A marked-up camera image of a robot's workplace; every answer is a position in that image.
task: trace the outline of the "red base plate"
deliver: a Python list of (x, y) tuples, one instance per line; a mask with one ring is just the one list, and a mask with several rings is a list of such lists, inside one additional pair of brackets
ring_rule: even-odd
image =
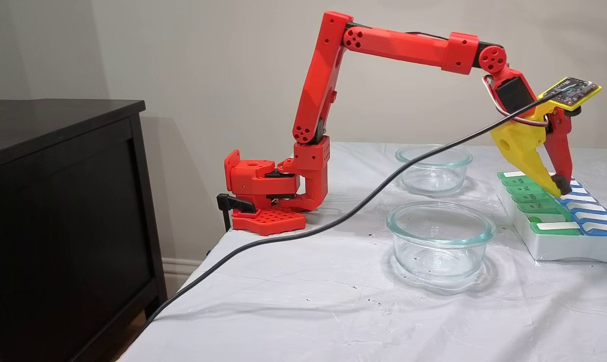
[(262, 209), (255, 218), (243, 217), (238, 211), (232, 213), (232, 225), (236, 230), (248, 230), (261, 236), (285, 231), (305, 229), (305, 216), (294, 211)]

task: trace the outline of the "clear glass bowl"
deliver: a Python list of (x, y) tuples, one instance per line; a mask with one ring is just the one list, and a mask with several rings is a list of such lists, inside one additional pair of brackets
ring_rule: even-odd
[[(441, 145), (405, 147), (395, 153), (395, 158), (407, 163), (437, 147), (441, 147)], [(473, 157), (470, 153), (462, 148), (453, 147), (412, 165), (402, 174), (402, 183), (407, 190), (420, 195), (453, 194), (464, 184), (466, 169), (472, 160)]]
[(400, 206), (388, 214), (386, 224), (398, 263), (416, 277), (437, 282), (473, 275), (496, 234), (488, 216), (450, 202)]

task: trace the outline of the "beige wall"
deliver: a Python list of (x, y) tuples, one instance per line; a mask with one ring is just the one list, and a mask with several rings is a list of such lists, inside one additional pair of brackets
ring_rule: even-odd
[[(604, 91), (584, 107), (570, 142), (607, 147), (607, 0), (12, 0), (0, 6), (0, 27), (9, 27), (0, 31), (0, 97), (144, 99), (163, 256), (200, 260), (223, 231), (214, 201), (225, 192), (223, 158), (234, 148), (277, 161), (292, 151), (324, 10), (503, 44), (535, 91), (568, 75), (598, 82)], [(328, 133), (344, 141), (459, 138), (498, 119), (481, 75), (347, 54)]]

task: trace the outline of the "screw hole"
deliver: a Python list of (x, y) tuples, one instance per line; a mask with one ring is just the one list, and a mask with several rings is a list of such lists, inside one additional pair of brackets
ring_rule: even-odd
[(505, 140), (500, 140), (500, 148), (504, 149), (505, 151), (509, 151), (511, 149), (511, 147), (509, 146), (509, 144), (505, 141)]

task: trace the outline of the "white tablecloth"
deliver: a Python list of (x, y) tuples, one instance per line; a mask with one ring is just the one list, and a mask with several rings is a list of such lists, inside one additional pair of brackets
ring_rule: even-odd
[[(306, 216), (308, 228), (352, 209), (400, 166), (400, 146), (334, 142), (328, 197)], [(386, 215), (427, 198), (390, 185), (331, 231), (234, 257), (169, 306), (121, 362), (607, 361), (607, 264), (534, 261), (494, 190), (495, 173), (515, 167), (495, 147), (466, 148), (466, 183), (446, 200), (487, 213), (498, 228), (466, 284), (426, 286), (399, 270)], [(607, 202), (607, 149), (572, 157), (575, 178)], [(258, 238), (228, 232), (188, 282)]]

